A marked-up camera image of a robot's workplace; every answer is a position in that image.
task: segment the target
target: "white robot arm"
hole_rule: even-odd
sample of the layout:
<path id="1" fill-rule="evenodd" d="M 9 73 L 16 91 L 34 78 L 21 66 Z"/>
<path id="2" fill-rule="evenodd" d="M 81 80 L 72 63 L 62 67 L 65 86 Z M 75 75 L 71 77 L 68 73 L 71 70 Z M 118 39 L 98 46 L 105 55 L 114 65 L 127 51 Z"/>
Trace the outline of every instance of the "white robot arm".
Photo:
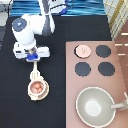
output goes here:
<path id="1" fill-rule="evenodd" d="M 13 52 L 18 59 L 26 58 L 27 61 L 40 60 L 49 57 L 48 47 L 36 47 L 34 34 L 49 36 L 55 30 L 48 0 L 38 0 L 41 15 L 24 14 L 12 23 L 12 31 L 17 40 Z"/>

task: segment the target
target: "bowl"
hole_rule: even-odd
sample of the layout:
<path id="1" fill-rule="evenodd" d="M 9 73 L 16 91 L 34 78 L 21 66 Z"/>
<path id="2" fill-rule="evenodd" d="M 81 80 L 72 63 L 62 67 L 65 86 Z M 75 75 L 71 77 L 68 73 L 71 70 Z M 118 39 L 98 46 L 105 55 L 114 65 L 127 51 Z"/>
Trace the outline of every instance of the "bowl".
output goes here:
<path id="1" fill-rule="evenodd" d="M 116 109 L 111 109 L 114 100 L 111 95 L 99 88 L 88 87 L 76 99 L 76 111 L 80 119 L 91 127 L 106 127 L 114 119 Z"/>

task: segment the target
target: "black table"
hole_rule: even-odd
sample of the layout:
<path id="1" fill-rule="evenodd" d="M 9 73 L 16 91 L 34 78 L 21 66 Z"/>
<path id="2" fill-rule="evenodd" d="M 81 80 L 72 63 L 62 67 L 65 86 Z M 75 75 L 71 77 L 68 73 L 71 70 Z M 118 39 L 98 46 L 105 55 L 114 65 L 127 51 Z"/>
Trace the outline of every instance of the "black table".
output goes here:
<path id="1" fill-rule="evenodd" d="M 35 35 L 38 45 L 50 48 L 51 56 L 43 58 L 38 69 L 49 83 L 45 100 L 31 101 L 27 95 L 32 63 L 18 60 L 13 54 L 16 41 L 7 20 L 0 51 L 0 128 L 66 128 L 66 41 L 110 41 L 107 16 L 55 16 L 55 32 L 49 37 Z"/>

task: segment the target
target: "black circle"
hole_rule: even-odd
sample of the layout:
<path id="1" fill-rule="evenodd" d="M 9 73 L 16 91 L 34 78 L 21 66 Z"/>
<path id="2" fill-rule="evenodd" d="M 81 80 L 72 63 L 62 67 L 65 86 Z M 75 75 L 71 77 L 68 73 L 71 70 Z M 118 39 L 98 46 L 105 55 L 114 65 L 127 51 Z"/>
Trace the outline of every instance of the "black circle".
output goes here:
<path id="1" fill-rule="evenodd" d="M 75 72 L 79 76 L 87 76 L 91 71 L 91 68 L 86 62 L 79 62 L 75 66 Z"/>
<path id="2" fill-rule="evenodd" d="M 98 70 L 103 76 L 112 76 L 115 72 L 115 68 L 110 62 L 100 63 Z"/>
<path id="3" fill-rule="evenodd" d="M 96 47 L 96 54 L 100 57 L 108 57 L 111 54 L 111 49 L 106 45 L 99 45 Z"/>

